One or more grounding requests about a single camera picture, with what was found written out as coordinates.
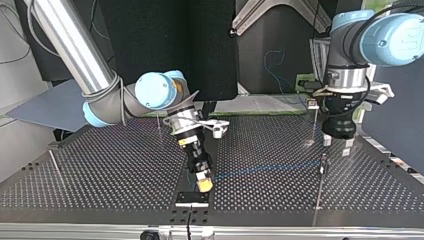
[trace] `wall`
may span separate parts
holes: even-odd
[[[0,1],[14,6],[13,0]],[[2,10],[22,31],[14,15]],[[28,45],[11,30],[1,13],[0,33],[0,63],[25,55]],[[0,64],[0,182],[42,155],[47,144],[54,140],[50,128],[4,116],[14,106],[46,90],[32,54],[14,63]]]

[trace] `end effector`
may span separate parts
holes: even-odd
[[[192,104],[183,102],[180,106],[168,110],[165,124],[170,125],[178,144],[187,154],[190,173],[196,175],[200,192],[209,192],[212,187],[212,159],[206,152],[204,129],[212,131],[215,139],[227,132],[229,122],[222,120],[202,120],[202,114]]]
[[[333,20],[325,87],[314,93],[323,97],[320,108],[327,119],[322,131],[327,137],[352,139],[354,111],[364,101],[380,105],[394,97],[390,85],[370,82],[368,64],[403,66],[424,55],[423,16],[373,16],[374,11],[361,10],[339,14]]]
[[[195,174],[201,192],[212,187],[212,160],[204,147],[204,130],[211,130],[220,139],[226,133],[229,122],[203,120],[193,100],[198,92],[190,95],[187,81],[180,71],[146,73],[135,83],[124,87],[111,86],[102,97],[88,98],[84,104],[87,121],[96,127],[117,124],[125,118],[165,110],[164,123],[173,129],[178,144],[187,154],[190,173]]]

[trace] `wire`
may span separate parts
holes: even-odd
[[[190,213],[188,214],[188,220],[187,220],[187,239],[191,240],[191,231],[190,231],[190,221],[191,221],[191,212],[193,210],[193,206],[190,207]]]
[[[26,53],[25,53],[25,55],[23,55],[22,57],[19,57],[19,58],[13,59],[13,60],[9,60],[9,61],[0,62],[0,64],[8,64],[8,63],[18,62],[18,61],[20,61],[20,60],[22,60],[22,59],[24,59],[24,58],[28,57],[28,55],[29,55],[29,53],[30,53],[30,52],[31,52],[31,48],[30,48],[30,47],[28,47],[27,52],[26,52]]]
[[[233,172],[222,173],[222,174],[216,175],[214,180],[219,181],[219,180],[224,179],[224,178],[229,178],[229,177],[234,177],[234,176],[239,176],[239,175],[245,175],[245,174],[252,174],[252,173],[256,173],[256,172],[260,172],[260,171],[296,170],[296,169],[302,169],[302,168],[306,168],[306,167],[319,166],[319,164],[320,164],[319,161],[311,161],[311,162],[306,162],[306,163],[302,163],[302,164],[278,164],[278,165],[269,165],[269,166],[257,166],[257,167],[246,168],[246,169],[237,170],[237,171],[233,171]]]
[[[15,9],[13,9],[11,6],[0,2],[0,13],[3,15],[3,17],[6,19],[6,21],[9,23],[9,26],[12,28],[12,30],[19,36],[20,39],[22,39],[22,41],[24,41],[25,43],[27,43],[27,40],[25,38],[24,34],[21,34],[18,29],[16,29],[15,25],[13,25],[13,23],[10,21],[9,17],[3,12],[3,10],[1,8],[6,8],[7,10],[9,10],[10,12],[13,13],[13,15],[15,15],[16,19],[19,21],[19,14],[18,12],[15,11]]]
[[[103,35],[100,31],[99,31],[99,29],[97,29],[97,27],[96,27],[96,23],[94,22],[94,19],[95,19],[95,16],[96,16],[96,10],[97,10],[97,1],[98,0],[94,0],[93,1],[93,5],[92,5],[92,7],[91,7],[91,22],[90,22],[90,32],[91,32],[91,30],[92,29],[94,29],[94,31],[97,33],[97,34],[99,34],[99,36],[100,37],[102,37],[102,38],[104,38],[104,39],[107,39],[107,40],[110,40],[110,38],[108,38],[108,37],[106,37],[105,35]]]
[[[24,41],[28,45],[28,43],[27,43],[24,35],[21,35],[21,33],[18,31],[18,29],[16,29],[16,27],[10,21],[9,17],[3,12],[3,10],[1,8],[6,8],[7,10],[11,11],[13,13],[13,15],[15,15],[16,19],[19,21],[19,15],[18,15],[18,13],[11,6],[9,6],[9,5],[5,4],[5,3],[0,2],[0,13],[6,19],[6,21],[9,24],[9,26],[12,28],[12,30],[19,36],[19,38],[22,41]],[[30,54],[30,52],[31,52],[31,48],[28,45],[28,49],[27,49],[27,51],[26,51],[26,53],[24,55],[22,55],[21,57],[18,57],[16,59],[13,59],[13,60],[7,60],[7,61],[0,62],[0,65],[18,62],[18,61],[26,58]]]
[[[313,54],[313,60],[314,60],[313,62],[314,62],[314,65],[315,65],[315,71],[317,73],[318,81],[321,83],[321,85],[323,85],[324,84],[323,79],[320,79],[319,72],[318,72],[318,64],[317,64],[317,59],[316,59],[316,47],[315,47],[315,43],[314,43],[314,40],[315,40],[315,25],[317,23],[319,6],[320,6],[319,1],[317,1],[317,7],[315,9],[314,21],[312,23],[312,54]]]
[[[278,54],[281,54],[282,53],[282,56],[281,56],[281,59],[280,59],[280,62],[278,62],[278,63],[276,63],[276,64],[273,64],[271,67],[268,67],[268,64],[267,64],[267,58],[268,58],[268,55],[270,54],[270,53],[278,53]],[[265,55],[264,55],[264,68],[265,68],[265,70],[272,76],[272,77],[274,77],[274,79],[277,81],[277,83],[278,83],[278,87],[279,87],[279,89],[280,89],[280,92],[281,92],[281,94],[283,94],[283,98],[284,98],[284,100],[285,100],[285,102],[286,103],[288,103],[288,104],[291,104],[291,105],[294,105],[294,104],[299,104],[299,103],[301,103],[304,107],[305,107],[305,109],[307,110],[308,109],[308,107],[305,105],[305,103],[302,101],[302,98],[300,97],[300,95],[299,95],[299,93],[297,92],[297,96],[299,97],[299,102],[291,102],[291,101],[289,101],[287,98],[286,98],[286,96],[284,96],[284,91],[283,91],[283,88],[282,88],[282,86],[281,86],[281,81],[284,81],[285,83],[287,83],[291,88],[293,88],[293,90],[296,92],[296,88],[289,82],[289,81],[287,81],[287,80],[285,80],[285,79],[283,79],[283,78],[279,78],[277,75],[275,75],[272,71],[271,71],[271,69],[273,68],[273,67],[275,67],[275,66],[280,66],[283,62],[284,62],[284,58],[285,58],[285,56],[286,56],[286,53],[285,53],[285,51],[284,51],[284,48],[282,48],[280,51],[277,51],[277,50],[270,50],[270,51],[268,51],[268,52],[266,52],[265,53]]]
[[[114,78],[112,81],[112,84],[106,88],[103,89],[102,91],[96,92],[96,93],[92,93],[92,94],[85,94],[82,93],[81,95],[85,98],[87,98],[87,102],[88,103],[95,103],[100,101],[101,99],[103,99],[106,95],[108,95],[110,92],[112,92],[115,87],[120,86],[120,106],[121,106],[121,120],[122,120],[122,124],[124,126],[127,126],[127,119],[125,116],[125,93],[128,94],[128,96],[130,96],[133,100],[135,100],[136,102],[138,102],[137,98],[124,86],[124,81],[122,80],[122,78],[115,72],[114,73]]]
[[[361,25],[361,27],[358,29],[358,31],[355,32],[355,34],[352,37],[350,46],[349,46],[349,54],[348,54],[348,58],[349,60],[354,63],[357,67],[362,67],[363,65],[359,64],[357,61],[355,61],[355,59],[353,59],[353,50],[354,50],[354,45],[356,43],[356,41],[358,40],[359,36],[362,34],[362,32],[369,27],[373,21],[375,19],[377,19],[379,16],[383,15],[384,13],[391,11],[393,9],[397,9],[397,8],[406,8],[406,7],[413,7],[414,10],[417,9],[421,9],[424,8],[424,4],[421,3],[400,3],[400,4],[396,4],[396,5],[392,5],[390,7],[387,7],[379,12],[377,12],[376,14],[374,14],[370,19],[368,19],[367,21],[364,22],[364,24]]]
[[[56,56],[56,57],[60,57],[59,54],[55,53],[54,51],[50,50],[48,47],[46,47],[41,41],[40,39],[37,37],[37,34],[34,31],[34,26],[32,24],[32,12],[34,11],[34,14],[36,14],[35,12],[35,8],[34,8],[34,2],[36,0],[30,0],[29,5],[28,5],[28,9],[27,9],[27,17],[28,17],[28,26],[29,26],[29,31],[31,32],[32,37],[35,39],[35,41],[47,52],[51,53],[52,55]]]
[[[346,115],[353,113],[357,108],[359,108],[362,105],[362,103],[365,102],[365,99],[367,99],[367,97],[368,97],[368,95],[371,91],[371,81],[370,81],[370,79],[367,76],[365,76],[365,80],[367,81],[367,91],[365,92],[365,94],[362,96],[362,98],[359,100],[359,102],[354,107],[347,110],[346,112],[342,112],[342,113],[338,113],[338,114],[329,114],[328,112],[324,112],[324,111],[321,111],[321,112],[324,115],[326,115],[327,117],[333,117],[333,118],[343,117],[343,116],[346,116]]]
[[[397,8],[407,8],[407,7],[412,7],[413,10],[417,10],[417,9],[421,9],[424,8],[424,4],[418,4],[418,3],[400,3],[400,4],[396,4],[396,5],[392,5],[390,7],[387,7],[379,12],[377,12],[376,14],[374,14],[370,19],[368,19],[367,21],[365,21],[360,27],[359,29],[355,32],[355,34],[352,37],[352,40],[350,42],[350,46],[349,46],[349,52],[347,57],[349,58],[349,60],[354,63],[355,67],[364,67],[364,65],[358,63],[354,58],[353,58],[353,50],[354,50],[354,45],[356,43],[356,41],[358,40],[359,36],[363,33],[363,31],[369,27],[375,19],[377,19],[379,16],[383,15],[384,13],[391,11],[393,9],[397,9]],[[342,117],[342,116],[346,116],[348,114],[353,113],[357,108],[359,108],[362,103],[364,103],[365,99],[368,97],[370,91],[371,91],[371,81],[370,79],[365,76],[365,80],[367,82],[367,91],[365,92],[365,94],[362,96],[362,98],[359,100],[359,102],[351,109],[349,109],[346,112],[343,113],[339,113],[339,114],[329,114],[328,112],[324,112],[322,111],[322,113],[324,115],[326,115],[327,117]]]
[[[5,127],[5,126],[7,126],[7,125],[9,125],[9,124],[11,124],[11,123],[14,123],[14,122],[16,122],[16,121],[18,121],[18,119],[13,119],[13,120],[11,120],[11,121],[9,121],[9,122],[6,122],[6,123],[4,123],[4,124],[0,125],[0,128],[1,128],[1,127]]]
[[[208,130],[213,131],[213,128],[212,128],[212,127],[209,127],[208,125],[206,125],[206,124],[204,124],[204,123],[201,123],[200,121],[197,121],[196,119],[186,118],[186,117],[178,117],[178,116],[170,116],[170,117],[166,117],[166,118],[164,118],[164,119],[162,120],[162,121],[163,121],[163,124],[165,124],[165,125],[167,125],[167,126],[169,126],[169,127],[172,127],[171,119],[182,119],[182,120],[192,121],[192,122],[194,122],[194,123],[196,123],[196,124],[199,124],[199,125],[203,126],[204,128],[206,128],[206,129],[208,129]]]

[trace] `black backdrop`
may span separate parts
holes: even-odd
[[[73,1],[89,27],[93,0]],[[257,57],[246,53],[280,47],[284,42],[291,47],[287,52],[287,61],[276,69],[277,73],[288,76],[288,80],[294,84],[296,74],[312,71],[308,50],[310,25],[300,15],[287,7],[271,9],[243,37],[231,39],[228,30],[235,15],[236,1],[239,4],[242,2],[99,0],[95,24],[111,40],[100,37],[94,31],[92,36],[103,57],[110,60],[109,65],[123,76],[126,84],[135,82],[145,72],[180,69],[186,75],[190,89],[201,91],[198,100],[234,98],[239,72],[240,82],[252,88],[252,92],[279,92],[275,80],[262,69],[263,53],[258,53]],[[362,1],[320,2],[331,17],[334,12],[360,8]],[[15,3],[43,80],[57,82],[72,78],[63,62],[45,52],[28,34],[26,5],[23,0],[15,0]],[[255,31],[256,28],[263,28],[260,21],[267,23],[265,30],[269,31]],[[34,26],[39,38],[51,47],[39,26]],[[285,86],[283,88],[285,92],[291,91]]]
[[[237,95],[237,40],[229,30],[235,0],[101,0],[118,73],[180,69],[197,100]]]

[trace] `silver robot arm segment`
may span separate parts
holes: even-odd
[[[193,104],[196,93],[190,95],[184,75],[180,71],[151,72],[124,86],[101,56],[70,0],[25,1],[87,98],[83,106],[87,122],[95,127],[125,124],[127,118],[166,110],[167,123],[188,156],[200,191],[210,191],[212,161],[203,146],[203,131],[209,129],[215,138],[221,138],[228,122],[201,119]]]

